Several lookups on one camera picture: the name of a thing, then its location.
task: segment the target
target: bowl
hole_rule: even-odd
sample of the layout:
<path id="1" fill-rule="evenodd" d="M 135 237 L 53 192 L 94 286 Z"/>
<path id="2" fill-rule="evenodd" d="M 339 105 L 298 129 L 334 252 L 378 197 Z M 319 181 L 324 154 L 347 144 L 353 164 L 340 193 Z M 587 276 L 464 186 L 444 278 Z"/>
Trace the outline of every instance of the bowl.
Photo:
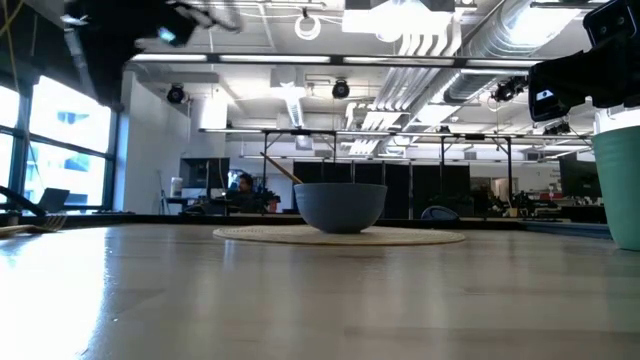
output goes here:
<path id="1" fill-rule="evenodd" d="M 300 184 L 294 189 L 304 221 L 332 234 L 359 233 L 373 225 L 387 195 L 386 186 L 371 184 Z"/>

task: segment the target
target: table surface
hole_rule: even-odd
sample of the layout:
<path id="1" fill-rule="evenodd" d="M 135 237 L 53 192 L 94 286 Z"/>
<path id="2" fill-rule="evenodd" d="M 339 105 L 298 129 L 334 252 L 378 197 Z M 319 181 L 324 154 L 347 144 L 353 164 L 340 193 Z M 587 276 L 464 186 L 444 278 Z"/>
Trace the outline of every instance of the table surface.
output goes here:
<path id="1" fill-rule="evenodd" d="M 640 253 L 464 231 L 313 247 L 129 225 L 0 241 L 0 359 L 637 359 Z"/>

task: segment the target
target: woven placemat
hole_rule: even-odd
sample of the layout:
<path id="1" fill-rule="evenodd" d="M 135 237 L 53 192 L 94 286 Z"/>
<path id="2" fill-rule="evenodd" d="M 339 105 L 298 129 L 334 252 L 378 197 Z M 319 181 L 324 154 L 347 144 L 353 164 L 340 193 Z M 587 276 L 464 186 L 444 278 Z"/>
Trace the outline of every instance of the woven placemat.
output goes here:
<path id="1" fill-rule="evenodd" d="M 370 227 L 360 234 L 327 234 L 307 225 L 221 228 L 213 235 L 223 239 L 299 245 L 437 245 L 464 240 L 447 231 Z"/>

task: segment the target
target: monitor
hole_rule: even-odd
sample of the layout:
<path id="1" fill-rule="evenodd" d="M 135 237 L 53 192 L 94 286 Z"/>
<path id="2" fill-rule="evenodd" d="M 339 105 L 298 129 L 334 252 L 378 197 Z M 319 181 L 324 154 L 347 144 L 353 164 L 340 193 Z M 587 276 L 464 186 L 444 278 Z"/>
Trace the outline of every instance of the monitor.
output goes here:
<path id="1" fill-rule="evenodd" d="M 560 183 L 564 196 L 602 197 L 595 162 L 560 159 Z"/>
<path id="2" fill-rule="evenodd" d="M 226 189 L 229 183 L 229 158 L 186 158 L 180 160 L 180 177 L 185 189 L 205 189 L 207 176 L 213 189 Z"/>

